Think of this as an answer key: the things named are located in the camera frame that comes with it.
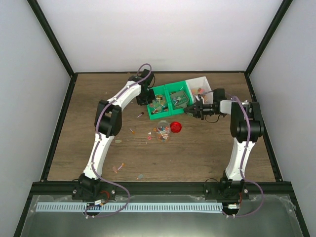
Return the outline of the green double candy bin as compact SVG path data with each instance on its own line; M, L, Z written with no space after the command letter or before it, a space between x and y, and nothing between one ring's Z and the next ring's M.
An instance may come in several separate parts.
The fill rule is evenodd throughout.
M179 81L153 87L155 99L147 106L150 120L162 119L172 116L170 93L184 90L190 97L186 82Z

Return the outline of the white candy bin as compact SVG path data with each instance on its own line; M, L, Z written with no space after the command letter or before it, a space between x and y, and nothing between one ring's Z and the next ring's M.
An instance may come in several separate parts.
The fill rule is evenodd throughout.
M205 104L213 103L213 93L206 76L185 80L187 88L192 99L192 103L196 102L198 95L202 96Z

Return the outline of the clear plastic jar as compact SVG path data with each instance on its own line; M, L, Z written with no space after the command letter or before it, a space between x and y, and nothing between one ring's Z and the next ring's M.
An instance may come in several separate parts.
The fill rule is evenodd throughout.
M170 124L165 121L161 120L158 122L156 126L156 136L157 140L160 142L167 142L170 139Z

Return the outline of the green slotted scoop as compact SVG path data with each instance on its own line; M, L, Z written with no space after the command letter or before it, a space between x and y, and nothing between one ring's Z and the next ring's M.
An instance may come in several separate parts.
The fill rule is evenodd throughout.
M192 105L191 98L184 90L173 91L170 93L171 114L173 116L185 113L185 108Z

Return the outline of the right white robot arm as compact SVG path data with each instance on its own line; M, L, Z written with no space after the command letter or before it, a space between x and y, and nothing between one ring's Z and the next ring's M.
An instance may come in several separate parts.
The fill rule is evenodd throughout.
M264 123L258 102L242 102L237 96L231 96L223 88L215 89L213 102L206 104L202 95L186 107L184 112L204 120L207 116L230 116L230 133L233 149L228 166L218 184L221 197L230 199L241 193L245 182L246 165L255 143L264 133Z

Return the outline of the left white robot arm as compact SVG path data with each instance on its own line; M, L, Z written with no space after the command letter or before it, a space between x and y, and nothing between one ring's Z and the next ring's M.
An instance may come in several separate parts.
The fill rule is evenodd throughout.
M152 70L144 69L130 76L124 87L112 98L99 101L94 122L94 145L74 188L75 199L96 199L100 196L103 164L112 141L122 128L122 112L133 99L141 106L154 100L154 91L149 87L153 79Z

